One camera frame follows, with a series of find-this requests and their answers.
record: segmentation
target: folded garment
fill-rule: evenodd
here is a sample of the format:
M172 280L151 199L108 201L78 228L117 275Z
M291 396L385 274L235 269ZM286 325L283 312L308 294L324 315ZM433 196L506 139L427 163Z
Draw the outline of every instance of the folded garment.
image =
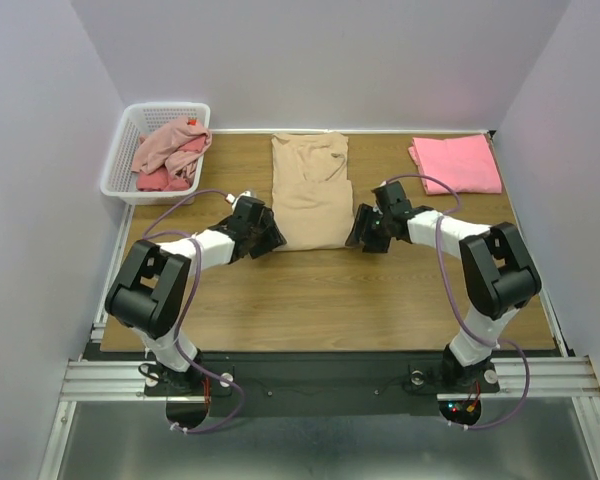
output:
M272 208L287 240L279 250L344 247L354 221L347 141L339 133L272 138Z
M141 140L133 156L132 172L153 173L165 166L171 176L191 181L196 162L211 145L211 132L203 125L191 124L187 117L166 123Z
M136 188L141 192L175 192L188 190L191 184L186 178L169 175L166 167L160 167L153 173L138 173Z
M409 154L423 175L446 183L456 192L502 193L496 162L484 135L436 140L414 138ZM423 179L428 195L449 193Z

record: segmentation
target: black clamp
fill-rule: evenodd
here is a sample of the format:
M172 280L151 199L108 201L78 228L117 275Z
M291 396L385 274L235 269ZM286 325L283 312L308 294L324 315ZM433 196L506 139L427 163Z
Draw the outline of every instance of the black clamp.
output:
M407 222L431 208L414 208L400 182L388 183L374 188L372 192L376 197L376 207L364 203L358 207L345 245L355 247L363 244L363 252L387 253L392 238L412 243Z
M511 307L524 307L542 288L520 232L511 223L461 240L460 258L471 303L493 320Z
M155 243L135 242L107 293L105 310L154 340L166 335L180 313L190 266L190 259L162 252ZM154 287L144 283L154 277Z
M235 242L229 263L247 254L261 257L287 243L273 220L273 210L254 197L239 197L233 214L209 230L222 232Z

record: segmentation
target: gray floor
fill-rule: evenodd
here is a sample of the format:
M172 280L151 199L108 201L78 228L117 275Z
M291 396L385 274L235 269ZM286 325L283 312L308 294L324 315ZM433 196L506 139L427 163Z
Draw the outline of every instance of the gray floor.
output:
M512 406L492 400L484 419ZM244 419L185 437L169 431L163 413L156 403L81 404L60 478L595 479L567 399L529 400L510 423L484 432L394 415Z

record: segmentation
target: pile of clothes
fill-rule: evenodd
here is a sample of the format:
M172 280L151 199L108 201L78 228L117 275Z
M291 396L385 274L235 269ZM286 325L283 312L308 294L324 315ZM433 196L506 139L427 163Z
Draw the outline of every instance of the pile of clothes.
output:
M178 117L149 136L141 135L131 171L143 192L173 192L191 188L198 159L211 146L211 132L195 119Z

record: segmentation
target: cable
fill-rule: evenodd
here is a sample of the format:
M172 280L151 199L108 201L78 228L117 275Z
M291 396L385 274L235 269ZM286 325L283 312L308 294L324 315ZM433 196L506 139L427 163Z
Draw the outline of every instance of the cable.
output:
M187 300L185 301L185 304L182 307L182 310L180 311L180 316L178 317L175 328L173 329L174 345L175 345L178 353L182 356L182 358L184 358L187 361L187 363L189 363L189 365L191 365L191 367L193 367L198 372L205 375L207 378L213 378L214 380L217 380L218 382L223 382L223 383L228 384L233 390L238 392L238 394L240 395L240 401L238 402L238 405L233 409L233 411L231 411L225 418L223 418L222 420L220 420L217 423L214 423L213 425L209 425L208 427L203 427L203 428L188 429L186 427L181 427L177 422L171 424L172 430L177 430L184 434L210 433L210 432L218 430L220 427L222 427L223 425L226 425L236 415L238 415L238 413L240 412L240 410L242 410L242 407L244 406L244 403L245 403L244 390L237 383L235 383L231 380L228 380L226 378L222 378L220 375L217 375L217 374L207 370L202 365L198 365L192 358L189 358L187 353L183 350L182 346L180 345L180 341L179 341L180 329L182 328L184 318L186 317L187 312L189 311L189 307L191 307L191 303L193 302L193 297L195 297L196 292L198 291L198 285L200 284L200 275L202 273L202 248L200 247L200 243L198 243L198 241L194 237L192 237L191 234L180 231L180 230L167 230L164 232L159 232L159 233L154 233L152 235L149 235L149 232L158 223L160 223L162 220L164 220L166 217L168 217L171 213L173 213L173 211L176 208L180 207L185 202L196 197L197 195L201 195L204 193L219 193L220 195L225 197L227 202L229 202L229 199L231 198L231 195L229 195L228 193L223 192L222 190L217 190L215 188L208 188L208 189L198 190L196 192L193 192L192 194L187 195L185 198L183 198L178 203L173 205L165 213L160 215L153 223L151 223L151 225L149 225L149 227L147 227L147 229L142 234L142 238L145 240L150 240L150 239L156 238L161 235L181 235L193 243L193 247L196 250L195 277L193 279L193 285L191 287L191 290L189 291L189 296L187 297Z
M444 265L444 256L443 256L443 251L442 251L442 221L444 220L445 215L449 215L451 213L457 212L458 210L460 210L460 208L462 208L462 201L460 200L460 196L457 194L457 192L455 192L446 183L438 180L437 178L430 177L429 175L423 175L420 173L404 173L402 175L396 175L395 177L391 177L389 180L386 180L383 183L383 185L387 184L387 183L391 183L393 181L396 181L400 178L422 178L425 180L429 180L431 182L434 182L434 183L437 183L438 185L440 185L447 192L449 192L451 195L453 195L453 198L455 198L455 200L456 200L455 207L452 207L452 208L442 212L442 215L440 215L438 217L438 219L436 220L436 254L438 257L438 266L440 267L440 274L442 275L442 281L444 283L444 289L445 289L445 292L447 293L447 299L449 300L449 304L451 305L451 310L453 311L453 315L456 317L456 320L458 321L460 328L462 328L462 330L470 338L472 338L479 344L484 345L485 347L492 348L492 349L498 348L499 345L497 342L492 343L492 342L489 342L488 340L480 338L479 336L474 334L469 329L469 327L467 327L466 323L464 322L464 319L462 318L462 314L460 313L460 308L458 307L458 303L456 302L455 296L453 295L453 290L451 289L451 281L449 280L449 275L448 275L447 269ZM531 384L531 371L529 369L529 362L527 360L527 357L524 354L524 351L522 350L522 348L520 348L520 346L517 343L515 343L514 341L502 338L502 339L500 339L500 343L506 343L508 345L511 345L513 348L516 349L516 351L518 352L518 355L520 355L520 358L522 359L522 363L524 364L524 372L525 372L524 390L522 391L522 396L520 397L520 400L518 401L516 406L513 408L513 410L511 410L509 413L507 413L506 415L504 415L502 418L500 418L498 420L495 420L490 423L485 423L484 425L456 424L456 425L464 428L465 430L487 430L489 428L493 428L493 427L502 425L503 423L505 423L508 420L510 420L511 418L513 418L520 411L520 409L523 407L523 405L527 401L527 397L529 395L529 386Z

